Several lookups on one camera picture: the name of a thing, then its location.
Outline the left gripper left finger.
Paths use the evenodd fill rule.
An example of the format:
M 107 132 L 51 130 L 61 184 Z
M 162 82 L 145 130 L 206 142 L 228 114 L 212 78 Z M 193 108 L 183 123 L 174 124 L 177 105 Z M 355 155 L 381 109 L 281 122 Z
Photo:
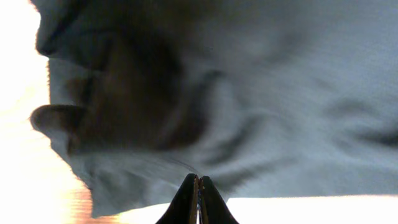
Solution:
M 196 224 L 198 182 L 199 178 L 196 174 L 188 174 L 168 209 L 156 224 Z

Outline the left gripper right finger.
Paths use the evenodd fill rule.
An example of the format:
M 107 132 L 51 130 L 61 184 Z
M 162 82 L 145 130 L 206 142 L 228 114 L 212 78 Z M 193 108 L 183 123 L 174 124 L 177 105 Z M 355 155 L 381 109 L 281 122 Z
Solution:
M 198 188 L 200 224 L 239 224 L 208 176 L 203 176 Z

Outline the black t-shirt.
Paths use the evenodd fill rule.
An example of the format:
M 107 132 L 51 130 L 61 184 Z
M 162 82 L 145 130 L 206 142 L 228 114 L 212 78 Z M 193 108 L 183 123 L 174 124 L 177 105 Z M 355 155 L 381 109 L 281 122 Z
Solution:
M 32 127 L 92 217 L 172 200 L 397 193 L 397 2 L 34 1 Z

